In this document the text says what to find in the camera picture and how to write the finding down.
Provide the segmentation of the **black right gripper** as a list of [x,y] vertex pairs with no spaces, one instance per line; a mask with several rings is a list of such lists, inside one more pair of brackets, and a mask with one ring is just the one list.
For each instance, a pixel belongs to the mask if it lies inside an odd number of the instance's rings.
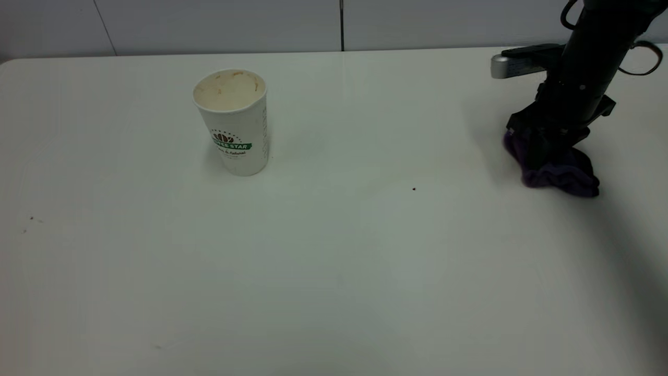
[[538,87],[534,102],[512,114],[506,128],[527,138],[525,163],[540,170],[554,153],[555,165],[579,165],[573,146],[589,135],[589,125],[609,116],[616,103],[606,95],[611,79],[566,83],[547,78]]

